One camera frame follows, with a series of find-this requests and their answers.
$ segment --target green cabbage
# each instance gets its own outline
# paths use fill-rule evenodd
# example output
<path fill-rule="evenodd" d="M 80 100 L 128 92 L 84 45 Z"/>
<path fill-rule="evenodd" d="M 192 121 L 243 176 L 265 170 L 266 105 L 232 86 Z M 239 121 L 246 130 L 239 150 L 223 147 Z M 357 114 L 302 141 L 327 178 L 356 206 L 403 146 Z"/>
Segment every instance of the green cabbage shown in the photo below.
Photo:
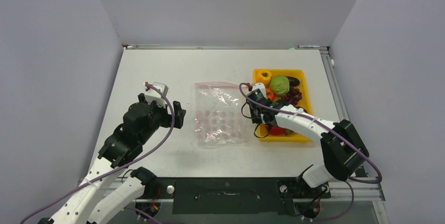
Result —
<path fill-rule="evenodd" d="M 286 76 L 274 76 L 270 80 L 269 88 L 281 97 L 289 92 L 289 79 Z"/>

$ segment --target bolt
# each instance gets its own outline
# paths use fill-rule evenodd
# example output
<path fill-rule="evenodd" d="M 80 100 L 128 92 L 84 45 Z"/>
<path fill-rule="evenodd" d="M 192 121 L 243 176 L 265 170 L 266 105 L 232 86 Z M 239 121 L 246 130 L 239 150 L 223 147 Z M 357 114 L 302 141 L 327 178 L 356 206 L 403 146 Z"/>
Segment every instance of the bolt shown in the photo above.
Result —
<path fill-rule="evenodd" d="M 168 194 L 172 194 L 175 191 L 175 187 L 174 186 L 167 186 L 167 193 Z"/>
<path fill-rule="evenodd" d="M 284 193 L 287 189 L 288 189 L 288 187 L 286 185 L 280 186 L 280 192 L 282 192 L 282 193 Z"/>

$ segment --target yellow bell pepper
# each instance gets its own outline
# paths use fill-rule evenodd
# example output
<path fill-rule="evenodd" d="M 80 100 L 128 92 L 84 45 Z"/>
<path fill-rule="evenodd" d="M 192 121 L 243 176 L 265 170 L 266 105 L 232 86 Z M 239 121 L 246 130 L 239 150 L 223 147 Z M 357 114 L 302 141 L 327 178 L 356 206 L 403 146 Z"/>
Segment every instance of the yellow bell pepper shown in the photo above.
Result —
<path fill-rule="evenodd" d="M 269 85 L 272 79 L 272 73 L 267 70 L 262 70 L 257 73 L 257 81 L 263 83 L 265 86 Z"/>

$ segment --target cable tie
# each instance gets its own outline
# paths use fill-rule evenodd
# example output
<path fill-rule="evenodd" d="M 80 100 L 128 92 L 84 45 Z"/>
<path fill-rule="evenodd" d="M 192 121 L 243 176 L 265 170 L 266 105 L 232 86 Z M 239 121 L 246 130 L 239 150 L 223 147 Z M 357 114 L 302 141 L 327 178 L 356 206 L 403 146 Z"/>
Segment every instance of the cable tie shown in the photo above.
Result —
<path fill-rule="evenodd" d="M 96 184 L 91 183 L 90 180 L 87 179 L 86 177 L 85 177 L 85 180 L 87 181 L 88 184 L 90 184 L 90 186 L 94 186 L 97 190 L 99 190 L 99 187 Z"/>
<path fill-rule="evenodd" d="M 312 124 L 314 123 L 315 120 L 317 120 L 318 117 L 314 116 L 314 118 L 312 119 L 311 123 L 308 126 L 308 129 L 312 126 Z"/>
<path fill-rule="evenodd" d="M 298 114 L 300 114 L 300 113 L 302 113 L 302 112 L 304 112 L 304 109 L 303 109 L 303 108 L 299 108 L 299 109 L 297 109 L 296 112 L 295 112 L 295 114 L 292 116 L 292 121 L 295 119 L 295 117 L 296 117 Z"/>

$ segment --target bunch of grapes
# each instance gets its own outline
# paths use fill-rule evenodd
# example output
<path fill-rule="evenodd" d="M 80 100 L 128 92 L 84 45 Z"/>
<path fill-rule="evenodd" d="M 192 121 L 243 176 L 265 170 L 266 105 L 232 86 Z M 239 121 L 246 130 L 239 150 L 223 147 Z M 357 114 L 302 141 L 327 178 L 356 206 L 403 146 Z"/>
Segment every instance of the bunch of grapes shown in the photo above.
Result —
<path fill-rule="evenodd" d="M 289 92 L 281 97 L 283 101 L 289 102 L 291 105 L 296 106 L 298 102 L 303 99 L 303 94 L 300 89 L 294 87 L 289 88 Z"/>

